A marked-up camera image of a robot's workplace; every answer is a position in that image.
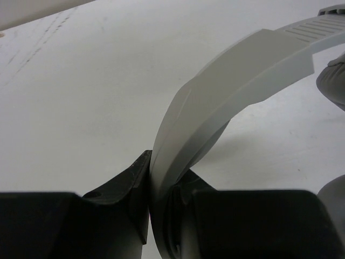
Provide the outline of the white grey headphones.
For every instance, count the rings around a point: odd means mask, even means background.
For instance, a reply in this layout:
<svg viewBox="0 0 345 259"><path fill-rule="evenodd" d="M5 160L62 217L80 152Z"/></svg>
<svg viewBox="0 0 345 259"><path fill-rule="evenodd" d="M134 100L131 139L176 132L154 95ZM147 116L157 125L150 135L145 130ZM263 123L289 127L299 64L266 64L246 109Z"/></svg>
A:
<svg viewBox="0 0 345 259"><path fill-rule="evenodd" d="M344 43L344 5L232 45L183 85L159 127L150 161L151 223L162 258L178 258L164 228L172 186L217 142L229 121L314 73L313 55Z"/></svg>

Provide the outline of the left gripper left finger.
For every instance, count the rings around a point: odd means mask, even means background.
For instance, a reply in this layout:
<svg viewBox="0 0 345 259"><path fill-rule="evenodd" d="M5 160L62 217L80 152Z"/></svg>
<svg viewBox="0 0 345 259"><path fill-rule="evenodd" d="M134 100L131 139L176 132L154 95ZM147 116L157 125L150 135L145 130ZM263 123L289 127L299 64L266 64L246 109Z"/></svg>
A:
<svg viewBox="0 0 345 259"><path fill-rule="evenodd" d="M1 258L141 258L151 151L98 188L2 192Z"/></svg>

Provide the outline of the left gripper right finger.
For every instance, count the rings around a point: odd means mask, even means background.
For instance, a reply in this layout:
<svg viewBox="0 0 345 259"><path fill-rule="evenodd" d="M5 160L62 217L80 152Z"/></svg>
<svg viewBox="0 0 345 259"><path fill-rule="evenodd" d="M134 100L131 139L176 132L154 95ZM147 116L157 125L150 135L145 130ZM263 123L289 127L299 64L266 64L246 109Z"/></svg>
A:
<svg viewBox="0 0 345 259"><path fill-rule="evenodd" d="M192 171L173 185L167 238L178 258L338 258L339 236L306 190L216 190Z"/></svg>

